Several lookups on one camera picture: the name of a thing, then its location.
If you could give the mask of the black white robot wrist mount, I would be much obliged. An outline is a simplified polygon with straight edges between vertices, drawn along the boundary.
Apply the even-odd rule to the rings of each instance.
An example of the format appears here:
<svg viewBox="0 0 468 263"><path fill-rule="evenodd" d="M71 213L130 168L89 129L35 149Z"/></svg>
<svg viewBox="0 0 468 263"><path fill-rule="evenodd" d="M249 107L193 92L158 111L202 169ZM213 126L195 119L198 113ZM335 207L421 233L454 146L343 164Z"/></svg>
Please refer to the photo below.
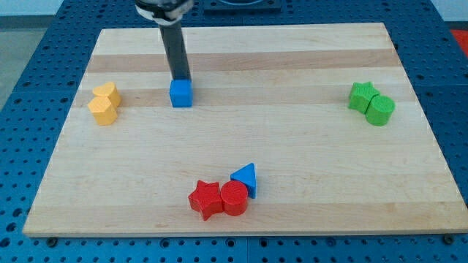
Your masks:
<svg viewBox="0 0 468 263"><path fill-rule="evenodd" d="M193 0L135 0L135 8L146 20L171 26L193 8Z"/></svg>

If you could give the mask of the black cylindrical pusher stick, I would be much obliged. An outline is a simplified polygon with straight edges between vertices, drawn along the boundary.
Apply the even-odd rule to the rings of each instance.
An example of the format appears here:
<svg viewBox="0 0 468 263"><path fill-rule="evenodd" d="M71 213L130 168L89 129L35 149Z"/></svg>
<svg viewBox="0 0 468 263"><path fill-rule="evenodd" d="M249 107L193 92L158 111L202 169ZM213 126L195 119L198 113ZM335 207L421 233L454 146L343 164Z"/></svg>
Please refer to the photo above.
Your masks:
<svg viewBox="0 0 468 263"><path fill-rule="evenodd" d="M167 62L174 80L190 80L191 74L186 54L181 22L169 26L159 26L165 47Z"/></svg>

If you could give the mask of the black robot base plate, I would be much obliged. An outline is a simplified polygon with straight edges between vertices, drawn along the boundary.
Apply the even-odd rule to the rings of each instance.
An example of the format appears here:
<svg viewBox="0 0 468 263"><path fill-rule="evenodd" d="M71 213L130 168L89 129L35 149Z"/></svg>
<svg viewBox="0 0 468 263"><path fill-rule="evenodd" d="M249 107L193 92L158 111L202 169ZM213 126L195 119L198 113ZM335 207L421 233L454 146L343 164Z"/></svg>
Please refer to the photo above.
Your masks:
<svg viewBox="0 0 468 263"><path fill-rule="evenodd" d="M280 11L282 0L203 0L204 12Z"/></svg>

